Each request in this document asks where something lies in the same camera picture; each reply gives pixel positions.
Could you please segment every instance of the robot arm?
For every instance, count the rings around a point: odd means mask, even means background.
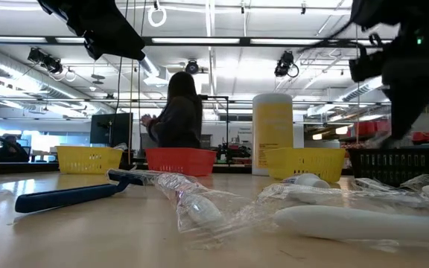
[[[38,0],[42,9],[66,22],[69,30],[85,39],[89,56],[97,60],[111,54],[141,61],[145,43],[122,16],[115,0]]]
[[[400,24],[398,36],[390,43],[379,42],[381,51],[350,60],[354,82],[382,76],[389,89],[384,94],[392,102],[392,133],[382,147],[401,140],[429,104],[429,1],[421,0],[354,0],[349,23],[313,47],[325,44],[355,23],[366,30],[383,23]],[[381,41],[372,35],[371,41]]]

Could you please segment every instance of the wooden tabletop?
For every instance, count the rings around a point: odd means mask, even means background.
[[[219,249],[188,249],[167,198],[154,187],[35,214],[14,212],[20,194],[105,183],[104,176],[0,176],[0,267],[425,267],[429,252],[383,252],[282,233],[249,233]],[[210,188],[255,197],[273,180],[214,174]]]

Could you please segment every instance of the plastic basket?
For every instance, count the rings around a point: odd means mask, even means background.
[[[349,157],[355,178],[377,179],[393,187],[429,173],[429,148],[350,149]]]
[[[266,152],[269,176],[286,179],[313,173],[326,182],[337,182],[342,174],[345,149],[281,148]]]
[[[109,147],[56,146],[60,172],[105,174],[118,168],[122,150]]]
[[[189,176],[208,176],[213,171],[216,152],[192,148],[145,149],[148,169],[181,173]]]

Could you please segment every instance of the person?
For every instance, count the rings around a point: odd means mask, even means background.
[[[160,116],[141,122],[159,147],[200,148],[203,107],[191,74],[180,71],[168,84],[167,104]]]
[[[14,135],[6,136],[4,139],[7,142],[16,145],[19,149],[16,150],[16,148],[3,142],[3,145],[0,148],[0,162],[29,162],[28,153],[26,153],[22,146],[16,142],[16,137]]]

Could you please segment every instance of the long dark hair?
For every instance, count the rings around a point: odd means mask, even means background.
[[[197,129],[201,130],[201,121],[203,119],[203,105],[201,104],[200,97],[198,97],[197,95],[197,90],[194,85],[193,77],[191,76],[191,74],[185,71],[179,71],[171,77],[170,83],[168,84],[168,98],[165,109],[176,97],[184,97],[193,102]],[[165,109],[163,109],[160,118],[163,117]],[[197,133],[197,135],[199,138],[201,136],[201,132]]]

